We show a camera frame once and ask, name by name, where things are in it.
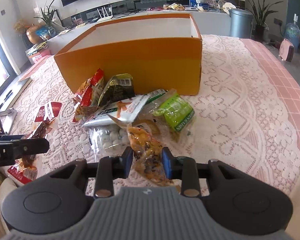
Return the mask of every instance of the pink fan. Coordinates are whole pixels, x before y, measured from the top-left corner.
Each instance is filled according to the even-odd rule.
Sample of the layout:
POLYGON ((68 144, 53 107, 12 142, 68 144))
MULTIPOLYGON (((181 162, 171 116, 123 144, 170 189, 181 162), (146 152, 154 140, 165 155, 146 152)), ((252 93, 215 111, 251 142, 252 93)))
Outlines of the pink fan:
POLYGON ((279 52, 282 61, 291 62, 293 53, 294 53, 293 44, 289 40, 284 39, 281 43, 280 52, 279 52))

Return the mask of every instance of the white lace tablecloth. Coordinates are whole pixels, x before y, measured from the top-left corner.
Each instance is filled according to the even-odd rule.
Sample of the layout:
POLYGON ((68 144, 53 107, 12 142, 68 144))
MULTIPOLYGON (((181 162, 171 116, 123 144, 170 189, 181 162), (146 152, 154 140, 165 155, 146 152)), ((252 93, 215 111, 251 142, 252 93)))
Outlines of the white lace tablecloth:
MULTIPOLYGON (((197 96, 184 97, 196 111, 195 136, 186 145, 171 149, 172 153, 190 156, 199 163, 219 159, 289 194, 300 174, 300 150, 296 130, 288 120, 284 104, 241 40, 213 35, 202 37, 200 92, 197 96), (269 111, 264 107, 269 98, 280 106, 279 110, 269 111)), ((90 149, 87 131, 71 122, 73 94, 53 57, 32 78, 14 106, 18 114, 12 134, 30 131, 38 106, 48 101, 64 104, 58 129, 50 140, 50 150, 42 155, 43 173, 76 158, 98 161, 90 149)), ((128 179, 114 182, 115 191, 120 185, 151 184, 131 170, 128 179)), ((207 194, 204 180, 201 187, 202 193, 207 194)))

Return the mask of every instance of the lace cloth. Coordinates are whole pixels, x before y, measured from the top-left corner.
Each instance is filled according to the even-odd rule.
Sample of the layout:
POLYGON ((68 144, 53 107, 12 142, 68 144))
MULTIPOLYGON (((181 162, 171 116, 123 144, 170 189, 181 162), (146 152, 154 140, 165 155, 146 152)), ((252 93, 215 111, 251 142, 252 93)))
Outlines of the lace cloth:
MULTIPOLYGON (((284 103, 241 40, 214 35, 202 38, 200 92, 184 97, 196 112, 195 133, 178 148, 171 146, 171 152, 192 157, 198 163, 219 159, 289 194, 300 174, 300 150, 284 103)), ((18 114, 12 134, 31 130, 38 106, 48 101, 64 104, 50 150, 42 155, 42 173, 76 158, 98 161, 90 149, 88 132, 71 122, 73 94, 53 57, 32 78, 14 106, 18 114)), ((208 194, 205 180, 200 184, 202 194, 208 194)), ((128 179, 114 181, 115 192, 120 186, 153 185, 131 170, 128 179)), ((87 194, 92 188, 93 179, 87 194)))

